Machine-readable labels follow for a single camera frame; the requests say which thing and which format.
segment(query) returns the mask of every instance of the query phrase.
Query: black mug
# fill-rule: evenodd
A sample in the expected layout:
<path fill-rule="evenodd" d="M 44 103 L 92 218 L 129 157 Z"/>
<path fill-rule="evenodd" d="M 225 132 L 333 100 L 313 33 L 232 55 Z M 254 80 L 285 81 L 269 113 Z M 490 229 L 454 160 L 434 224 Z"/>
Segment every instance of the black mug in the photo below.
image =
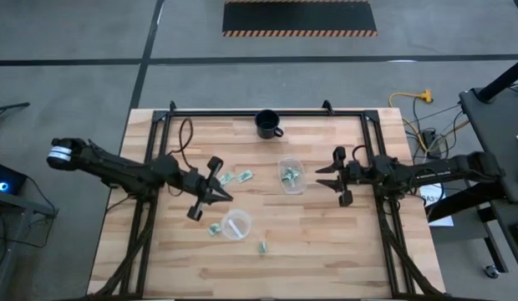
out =
<path fill-rule="evenodd" d="M 256 115 L 257 134 L 262 139 L 283 136 L 283 130 L 278 127 L 279 115 L 273 110 L 262 110 Z"/>

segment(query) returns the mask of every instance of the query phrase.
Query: wooden tabletop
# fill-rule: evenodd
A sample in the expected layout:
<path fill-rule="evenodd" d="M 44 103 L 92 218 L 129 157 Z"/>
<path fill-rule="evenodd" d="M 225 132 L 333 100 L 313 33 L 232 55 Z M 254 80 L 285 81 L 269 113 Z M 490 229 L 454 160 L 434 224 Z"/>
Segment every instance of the wooden tabletop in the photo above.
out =
<path fill-rule="evenodd" d="M 388 155 L 411 164 L 409 146 L 398 109 L 379 111 Z M 133 110 L 125 132 L 121 155 L 142 161 L 153 110 Z M 168 151 L 179 147 L 182 118 L 170 124 Z M 383 247 L 371 186 L 351 186 L 354 201 L 338 206 L 338 194 L 318 185 L 314 171 L 332 163 L 335 146 L 347 153 L 363 144 L 360 120 L 353 117 L 282 117 L 282 138 L 256 136 L 252 117 L 195 117 L 194 137 L 185 150 L 187 159 L 206 175 L 207 161 L 224 161 L 219 175 L 251 169 L 253 178 L 225 189 L 233 202 L 204 206 L 203 217 L 186 217 L 196 201 L 183 194 L 171 196 L 161 189 L 151 244 L 145 298 L 379 298 L 389 297 Z M 160 132 L 156 139 L 158 150 Z M 307 189 L 286 195 L 277 176 L 277 163 L 298 158 L 306 172 Z M 176 158 L 186 169 L 181 155 Z M 366 165 L 365 152 L 357 158 Z M 109 205 L 125 196 L 111 194 Z M 420 199 L 406 197 L 400 216 L 411 258 L 421 272 L 444 290 L 434 244 Z M 104 219 L 103 231 L 89 284 L 97 291 L 124 258 L 135 201 L 126 201 Z M 251 233 L 234 242 L 223 235 L 211 237 L 207 228 L 220 222 L 231 209 L 242 209 L 253 219 Z M 259 253 L 261 241 L 267 254 Z M 399 282 L 399 262 L 396 261 Z"/>

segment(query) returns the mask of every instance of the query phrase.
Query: robotic arm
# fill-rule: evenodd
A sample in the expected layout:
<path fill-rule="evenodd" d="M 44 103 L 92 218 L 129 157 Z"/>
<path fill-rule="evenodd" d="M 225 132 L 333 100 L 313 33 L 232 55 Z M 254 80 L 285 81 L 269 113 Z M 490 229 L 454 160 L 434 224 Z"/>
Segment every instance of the robotic arm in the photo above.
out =
<path fill-rule="evenodd" d="M 160 156 L 147 164 L 131 161 L 112 155 L 89 140 L 53 139 L 47 162 L 54 169 L 62 171 L 81 170 L 101 178 L 109 186 L 122 186 L 124 190 L 138 200 L 149 199 L 154 191 L 164 184 L 198 196 L 196 204 L 190 208 L 187 216 L 199 221 L 201 206 L 214 202 L 229 202 L 233 197 L 225 192 L 216 174 L 222 168 L 222 159 L 213 156 L 207 166 L 211 170 L 205 178 L 197 168 L 183 171 L 174 156 Z"/>
<path fill-rule="evenodd" d="M 317 180 L 318 183 L 341 192 L 339 205 L 347 207 L 353 202 L 347 185 L 378 185 L 385 198 L 402 199 L 413 189 L 435 183 L 467 179 L 478 182 L 497 181 L 504 172 L 491 153 L 473 152 L 466 156 L 454 156 L 447 160 L 431 161 L 414 166 L 399 163 L 397 158 L 375 156 L 370 167 L 362 167 L 359 161 L 344 165 L 346 151 L 337 147 L 333 152 L 333 164 L 316 173 L 338 172 L 337 180 Z"/>

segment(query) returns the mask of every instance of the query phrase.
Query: gray floor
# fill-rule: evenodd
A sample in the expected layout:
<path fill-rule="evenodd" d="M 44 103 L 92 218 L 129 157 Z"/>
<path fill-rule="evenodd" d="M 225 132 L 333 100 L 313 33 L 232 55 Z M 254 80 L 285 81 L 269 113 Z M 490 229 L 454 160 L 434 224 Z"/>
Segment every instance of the gray floor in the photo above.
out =
<path fill-rule="evenodd" d="M 411 3 L 373 2 L 380 31 L 376 42 L 225 40 L 219 33 L 222 1 L 167 1 L 153 57 L 518 53 L 512 1 Z M 0 59 L 139 58 L 154 5 L 154 0 L 0 0 Z M 337 107 L 383 107 L 393 92 L 432 89 L 435 102 L 418 103 L 422 117 L 455 105 L 460 91 L 487 84 L 513 63 L 151 66 L 140 107 L 167 107 L 170 100 L 181 108 L 317 107 L 324 99 Z M 32 176 L 60 207 L 48 246 L 24 248 L 10 299 L 73 298 L 85 292 L 109 190 L 81 172 L 49 169 L 45 157 L 50 141 L 65 136 L 91 138 L 118 151 L 137 72 L 137 66 L 0 67 L 0 104 L 32 103 L 0 119 L 0 162 Z M 413 118 L 410 98 L 394 103 Z M 458 111 L 422 126 L 443 129 Z M 459 131 L 452 154 L 479 149 L 468 126 Z M 435 241 L 449 293 L 518 300 L 518 267 L 496 230 L 510 268 L 496 280 L 481 272 L 490 263 L 483 241 Z"/>

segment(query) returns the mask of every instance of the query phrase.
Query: black and orange striped mat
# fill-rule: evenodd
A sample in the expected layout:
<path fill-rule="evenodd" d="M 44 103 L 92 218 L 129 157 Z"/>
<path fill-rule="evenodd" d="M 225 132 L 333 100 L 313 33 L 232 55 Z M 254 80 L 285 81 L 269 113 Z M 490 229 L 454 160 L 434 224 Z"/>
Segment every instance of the black and orange striped mat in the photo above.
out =
<path fill-rule="evenodd" d="M 367 0 L 228 0 L 224 37 L 375 37 Z"/>

